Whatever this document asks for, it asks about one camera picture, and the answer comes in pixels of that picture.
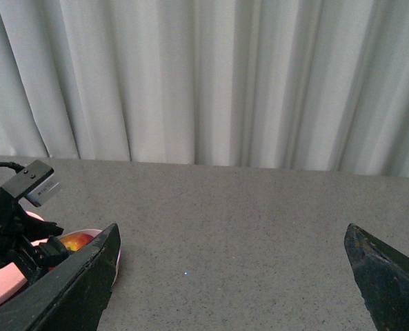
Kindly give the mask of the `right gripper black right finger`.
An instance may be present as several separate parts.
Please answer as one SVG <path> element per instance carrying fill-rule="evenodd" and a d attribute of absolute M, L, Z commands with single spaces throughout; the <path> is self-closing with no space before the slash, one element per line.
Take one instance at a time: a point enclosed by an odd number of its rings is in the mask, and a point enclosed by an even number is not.
<path fill-rule="evenodd" d="M 377 330 L 409 330 L 409 257 L 351 223 L 344 248 Z"/>

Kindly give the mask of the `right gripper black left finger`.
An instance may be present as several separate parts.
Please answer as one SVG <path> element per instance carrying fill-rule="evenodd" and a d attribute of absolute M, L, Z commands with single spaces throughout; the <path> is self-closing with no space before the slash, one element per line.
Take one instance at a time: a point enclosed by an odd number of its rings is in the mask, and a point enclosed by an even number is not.
<path fill-rule="evenodd" d="M 120 248 L 113 223 L 0 306 L 0 330 L 96 330 L 112 294 Z"/>

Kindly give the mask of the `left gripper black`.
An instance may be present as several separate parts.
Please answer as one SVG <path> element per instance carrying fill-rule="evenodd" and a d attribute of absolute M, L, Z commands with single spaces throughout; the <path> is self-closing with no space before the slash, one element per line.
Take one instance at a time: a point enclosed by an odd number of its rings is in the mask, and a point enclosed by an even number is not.
<path fill-rule="evenodd" d="M 0 188 L 0 268 L 13 262 L 29 285 L 69 257 L 56 223 L 30 216 Z"/>

